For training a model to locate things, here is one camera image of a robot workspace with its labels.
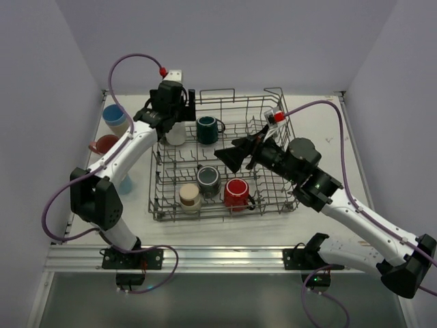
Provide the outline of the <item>white faceted ceramic mug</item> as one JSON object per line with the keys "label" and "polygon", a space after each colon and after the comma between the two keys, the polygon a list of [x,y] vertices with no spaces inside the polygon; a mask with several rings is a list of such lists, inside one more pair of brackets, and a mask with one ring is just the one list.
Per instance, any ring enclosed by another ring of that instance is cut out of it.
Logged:
{"label": "white faceted ceramic mug", "polygon": [[176,122],[172,129],[165,135],[167,143],[180,146],[186,141],[186,127],[184,122]]}

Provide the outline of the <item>blue plastic tumbler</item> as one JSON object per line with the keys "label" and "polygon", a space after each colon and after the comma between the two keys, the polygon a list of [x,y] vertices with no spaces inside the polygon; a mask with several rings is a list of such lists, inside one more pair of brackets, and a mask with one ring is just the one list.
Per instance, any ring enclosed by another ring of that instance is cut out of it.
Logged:
{"label": "blue plastic tumbler", "polygon": [[126,114],[113,104],[103,109],[102,118],[108,126],[119,126],[126,121]]}

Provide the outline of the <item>beige plastic tumbler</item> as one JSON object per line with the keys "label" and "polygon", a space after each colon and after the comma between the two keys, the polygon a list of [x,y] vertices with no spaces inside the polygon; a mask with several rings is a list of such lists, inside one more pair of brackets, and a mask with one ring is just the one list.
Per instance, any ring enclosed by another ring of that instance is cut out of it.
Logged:
{"label": "beige plastic tumbler", "polygon": [[129,122],[126,120],[118,125],[110,125],[109,128],[118,138],[121,138],[126,131],[130,129]]}

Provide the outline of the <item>pink ghost pattern mug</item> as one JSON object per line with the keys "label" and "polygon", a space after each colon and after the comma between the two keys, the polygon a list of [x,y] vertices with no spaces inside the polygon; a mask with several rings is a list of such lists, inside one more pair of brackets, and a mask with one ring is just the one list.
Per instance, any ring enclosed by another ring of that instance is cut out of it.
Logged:
{"label": "pink ghost pattern mug", "polygon": [[106,154],[117,142],[119,138],[116,135],[104,135],[97,141],[93,141],[88,148],[95,154]]}

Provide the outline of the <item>light blue faceted mug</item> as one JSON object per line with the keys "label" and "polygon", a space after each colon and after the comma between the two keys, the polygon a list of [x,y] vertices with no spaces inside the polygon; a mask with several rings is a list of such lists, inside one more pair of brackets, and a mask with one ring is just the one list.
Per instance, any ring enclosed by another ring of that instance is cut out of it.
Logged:
{"label": "light blue faceted mug", "polygon": [[130,174],[126,174],[118,185],[117,191],[120,195],[128,195],[134,189],[134,182]]}

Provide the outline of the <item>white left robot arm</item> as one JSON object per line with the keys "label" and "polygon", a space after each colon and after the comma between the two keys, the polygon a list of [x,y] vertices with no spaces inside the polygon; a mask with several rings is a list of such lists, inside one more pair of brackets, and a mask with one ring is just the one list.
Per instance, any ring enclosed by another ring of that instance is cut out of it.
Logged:
{"label": "white left robot arm", "polygon": [[176,123],[196,119],[195,91],[180,82],[162,81],[150,91],[144,107],[133,116],[133,125],[117,143],[87,169],[70,174],[70,207],[83,221],[98,228],[113,248],[133,252],[138,238],[122,219],[120,182],[131,167]]}

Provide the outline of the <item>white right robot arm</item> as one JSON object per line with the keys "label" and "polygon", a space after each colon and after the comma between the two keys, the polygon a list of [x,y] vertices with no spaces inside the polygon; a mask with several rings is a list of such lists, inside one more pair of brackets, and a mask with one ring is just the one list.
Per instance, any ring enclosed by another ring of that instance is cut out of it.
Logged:
{"label": "white right robot arm", "polygon": [[256,135],[235,139],[230,148],[214,155],[233,173],[249,157],[247,169],[260,164],[294,184],[294,197],[304,206],[338,221],[368,242],[363,247],[344,247],[325,234],[316,234],[306,251],[326,264],[351,267],[380,278],[390,291],[411,299],[435,263],[436,240],[417,236],[387,221],[359,202],[346,186],[318,167],[321,155],[313,142],[295,138],[287,148],[271,137]]}

